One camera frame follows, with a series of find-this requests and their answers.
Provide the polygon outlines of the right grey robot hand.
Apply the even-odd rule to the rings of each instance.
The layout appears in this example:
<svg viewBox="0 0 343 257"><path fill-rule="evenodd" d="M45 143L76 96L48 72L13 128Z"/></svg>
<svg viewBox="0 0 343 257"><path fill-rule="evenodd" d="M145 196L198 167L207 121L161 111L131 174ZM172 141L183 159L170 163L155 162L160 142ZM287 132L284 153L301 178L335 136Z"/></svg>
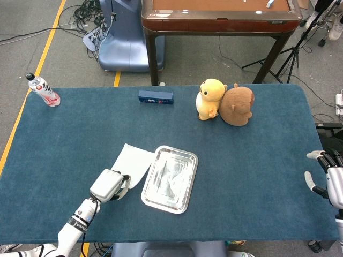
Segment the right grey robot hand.
<svg viewBox="0 0 343 257"><path fill-rule="evenodd" d="M311 173L304 173L305 181L311 191L329 199L332 206L342 209L342 155L331 149L329 152L324 150L314 150L307 153L308 159L316 160L324 170L326 176L326 189L317 186Z"/></svg>

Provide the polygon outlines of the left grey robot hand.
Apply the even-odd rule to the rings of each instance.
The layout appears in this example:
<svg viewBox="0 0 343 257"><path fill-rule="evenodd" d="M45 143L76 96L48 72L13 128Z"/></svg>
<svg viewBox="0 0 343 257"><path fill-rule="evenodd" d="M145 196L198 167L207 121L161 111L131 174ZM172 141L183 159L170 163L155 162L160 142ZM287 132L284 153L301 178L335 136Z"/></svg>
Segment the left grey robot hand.
<svg viewBox="0 0 343 257"><path fill-rule="evenodd" d="M91 197L101 203L122 199L128 192L131 178L119 171L104 169L90 188Z"/></svg>

